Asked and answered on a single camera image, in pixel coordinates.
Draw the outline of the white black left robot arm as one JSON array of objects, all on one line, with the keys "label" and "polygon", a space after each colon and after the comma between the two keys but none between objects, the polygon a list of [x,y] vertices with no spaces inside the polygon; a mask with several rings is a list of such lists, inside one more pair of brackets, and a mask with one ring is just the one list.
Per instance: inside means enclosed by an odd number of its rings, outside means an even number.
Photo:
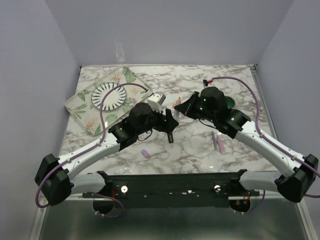
[{"label": "white black left robot arm", "polygon": [[178,125],[170,109],[157,112],[147,103],[138,103],[126,118],[110,127],[97,140],[66,155],[45,156],[34,179],[38,186],[36,205],[43,207],[39,201],[40,194],[44,195],[48,206],[58,205],[70,195],[81,192],[94,192],[101,198],[107,197],[111,185],[107,182],[106,174],[94,173],[82,177],[78,177],[78,174],[100,159],[134,144],[146,132],[166,133],[168,141],[172,143],[173,130]]}]

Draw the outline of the pink highlighter pen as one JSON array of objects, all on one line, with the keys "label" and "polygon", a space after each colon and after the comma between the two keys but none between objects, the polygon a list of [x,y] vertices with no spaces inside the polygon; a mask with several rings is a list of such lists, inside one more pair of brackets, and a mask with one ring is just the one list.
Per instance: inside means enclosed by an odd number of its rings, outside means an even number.
[{"label": "pink highlighter pen", "polygon": [[220,154],[221,155],[225,155],[226,154],[226,149],[225,149],[223,140],[221,139],[221,137],[219,135],[216,137],[216,141],[217,141],[217,146],[218,146]]}]

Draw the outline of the grey pen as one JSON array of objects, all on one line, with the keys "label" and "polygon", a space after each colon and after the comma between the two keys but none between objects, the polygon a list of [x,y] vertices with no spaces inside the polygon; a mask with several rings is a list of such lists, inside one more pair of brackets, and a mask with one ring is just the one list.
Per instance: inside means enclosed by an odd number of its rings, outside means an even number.
[{"label": "grey pen", "polygon": [[212,137],[214,150],[217,151],[219,148],[218,148],[218,144],[217,144],[217,139],[216,139],[215,133],[213,131],[211,132],[211,137]]}]

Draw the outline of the purple pen cap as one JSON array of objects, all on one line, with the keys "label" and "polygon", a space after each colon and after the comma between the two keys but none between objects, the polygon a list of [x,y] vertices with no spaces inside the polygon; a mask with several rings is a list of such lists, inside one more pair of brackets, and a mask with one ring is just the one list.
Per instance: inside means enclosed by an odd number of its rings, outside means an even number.
[{"label": "purple pen cap", "polygon": [[149,154],[145,149],[142,149],[142,150],[141,150],[141,154],[142,154],[145,158],[149,158],[149,157],[150,157],[150,154]]}]

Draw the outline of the blue black highlighter pen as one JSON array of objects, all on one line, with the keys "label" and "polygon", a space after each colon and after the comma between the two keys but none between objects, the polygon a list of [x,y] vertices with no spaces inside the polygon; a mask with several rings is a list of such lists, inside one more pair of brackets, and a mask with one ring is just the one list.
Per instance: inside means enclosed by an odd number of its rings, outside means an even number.
[{"label": "blue black highlighter pen", "polygon": [[174,138],[173,138],[173,133],[172,132],[167,133],[167,138],[168,138],[168,142],[170,144],[172,144],[174,142]]}]

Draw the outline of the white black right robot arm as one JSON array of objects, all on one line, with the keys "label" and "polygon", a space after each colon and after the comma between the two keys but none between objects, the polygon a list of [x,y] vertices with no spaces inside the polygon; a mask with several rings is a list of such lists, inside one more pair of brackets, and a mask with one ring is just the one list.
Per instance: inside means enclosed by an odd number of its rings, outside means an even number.
[{"label": "white black right robot arm", "polygon": [[194,120],[207,120],[222,134],[250,147],[277,168],[273,172],[246,171],[230,183],[230,191],[241,196],[247,190],[280,193],[287,200],[299,203],[316,178],[318,159],[304,156],[260,130],[246,114],[228,108],[225,95],[216,87],[195,91],[174,109]]}]

